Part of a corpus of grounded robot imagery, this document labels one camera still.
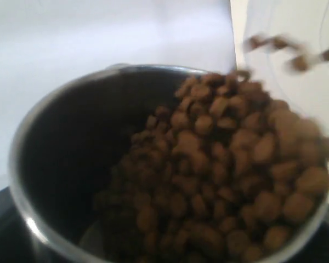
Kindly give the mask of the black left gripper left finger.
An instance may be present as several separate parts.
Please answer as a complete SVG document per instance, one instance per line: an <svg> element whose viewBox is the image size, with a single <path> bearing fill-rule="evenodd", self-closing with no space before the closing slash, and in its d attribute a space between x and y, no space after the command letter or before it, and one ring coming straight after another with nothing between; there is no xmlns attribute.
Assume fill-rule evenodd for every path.
<svg viewBox="0 0 329 263"><path fill-rule="evenodd" d="M40 262L7 187L0 191L0 262Z"/></svg>

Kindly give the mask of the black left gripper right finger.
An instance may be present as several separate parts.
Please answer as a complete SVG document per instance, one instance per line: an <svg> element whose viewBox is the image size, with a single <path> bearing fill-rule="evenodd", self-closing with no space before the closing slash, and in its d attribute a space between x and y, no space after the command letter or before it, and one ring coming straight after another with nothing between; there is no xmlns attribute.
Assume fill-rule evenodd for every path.
<svg viewBox="0 0 329 263"><path fill-rule="evenodd" d="M329 262L329 209L311 248L312 262Z"/></svg>

